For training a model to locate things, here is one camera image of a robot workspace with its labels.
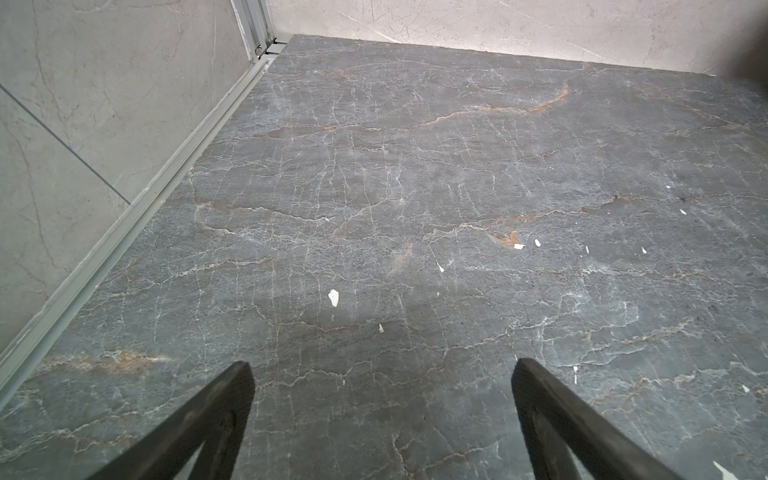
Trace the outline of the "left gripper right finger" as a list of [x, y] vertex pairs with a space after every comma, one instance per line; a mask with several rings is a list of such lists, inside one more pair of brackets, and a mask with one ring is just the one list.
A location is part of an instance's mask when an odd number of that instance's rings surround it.
[[517, 361], [511, 389], [537, 479], [678, 479], [533, 358]]

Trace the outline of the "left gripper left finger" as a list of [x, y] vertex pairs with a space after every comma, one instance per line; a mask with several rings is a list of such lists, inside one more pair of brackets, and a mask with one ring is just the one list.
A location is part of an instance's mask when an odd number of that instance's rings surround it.
[[173, 479], [191, 457], [191, 479], [229, 479], [255, 394], [250, 365], [237, 361], [93, 479]]

